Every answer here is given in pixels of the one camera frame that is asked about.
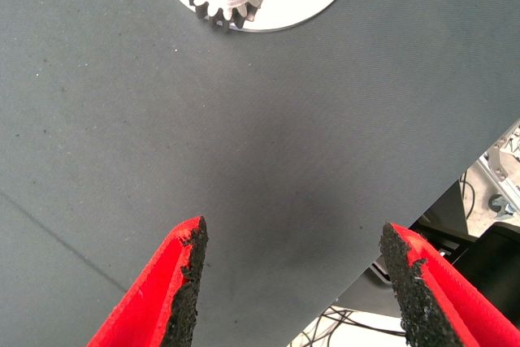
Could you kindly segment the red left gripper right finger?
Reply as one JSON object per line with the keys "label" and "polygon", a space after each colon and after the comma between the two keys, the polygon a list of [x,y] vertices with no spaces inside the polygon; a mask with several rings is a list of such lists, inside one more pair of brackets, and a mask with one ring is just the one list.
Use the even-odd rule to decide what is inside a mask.
{"label": "red left gripper right finger", "polygon": [[423,236],[386,223],[379,246],[408,345],[519,345],[519,330]]}

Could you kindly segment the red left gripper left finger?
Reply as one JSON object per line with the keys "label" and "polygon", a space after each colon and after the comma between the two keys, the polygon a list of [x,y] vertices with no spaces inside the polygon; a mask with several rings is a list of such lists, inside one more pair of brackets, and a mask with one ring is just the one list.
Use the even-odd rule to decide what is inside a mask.
{"label": "red left gripper left finger", "polygon": [[202,216],[173,228],[89,346],[190,346],[208,242]]}

